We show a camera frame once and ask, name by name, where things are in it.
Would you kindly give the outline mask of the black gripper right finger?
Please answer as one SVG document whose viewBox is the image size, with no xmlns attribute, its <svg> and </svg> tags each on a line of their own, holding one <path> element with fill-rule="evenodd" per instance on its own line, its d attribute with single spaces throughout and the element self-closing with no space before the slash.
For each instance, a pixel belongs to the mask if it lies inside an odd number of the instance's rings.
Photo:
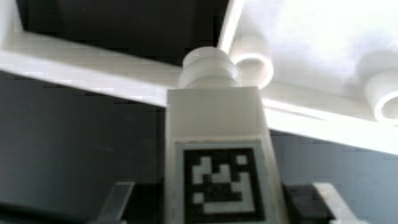
<svg viewBox="0 0 398 224">
<path fill-rule="evenodd" d="M 291 224 L 367 224 L 330 183 L 284 185 L 282 191 Z"/>
</svg>

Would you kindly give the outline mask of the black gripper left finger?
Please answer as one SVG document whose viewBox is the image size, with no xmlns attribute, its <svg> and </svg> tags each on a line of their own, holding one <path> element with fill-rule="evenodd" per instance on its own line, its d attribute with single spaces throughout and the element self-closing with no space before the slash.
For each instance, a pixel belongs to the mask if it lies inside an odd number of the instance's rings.
<svg viewBox="0 0 398 224">
<path fill-rule="evenodd" d="M 86 224 L 163 224 L 163 186 L 136 182 L 113 184 L 97 217 Z"/>
</svg>

